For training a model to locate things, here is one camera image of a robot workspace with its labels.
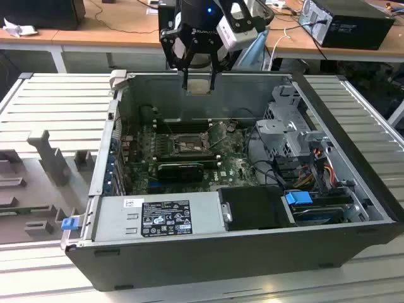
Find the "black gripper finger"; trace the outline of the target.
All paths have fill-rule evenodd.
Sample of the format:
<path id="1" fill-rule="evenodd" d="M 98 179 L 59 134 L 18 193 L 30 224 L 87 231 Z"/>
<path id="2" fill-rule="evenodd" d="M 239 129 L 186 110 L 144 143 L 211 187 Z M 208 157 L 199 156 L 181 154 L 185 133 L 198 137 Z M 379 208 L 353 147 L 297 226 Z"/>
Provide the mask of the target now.
<path id="1" fill-rule="evenodd" d="M 215 89 L 215 80 L 218 74 L 223 71 L 230 71 L 235 62 L 237 61 L 237 52 L 228 52 L 226 56 L 220 61 L 217 53 L 211 54 L 211 80 L 210 91 Z"/>
<path id="2" fill-rule="evenodd" d="M 173 51 L 173 46 L 175 40 L 179 38 L 178 33 L 178 30 L 163 29 L 160 32 L 160 43 L 169 66 L 183 72 L 182 88 L 187 90 L 189 66 L 195 55 L 195 40 L 193 39 L 190 46 L 186 47 L 185 54 L 181 58 L 177 57 Z"/>

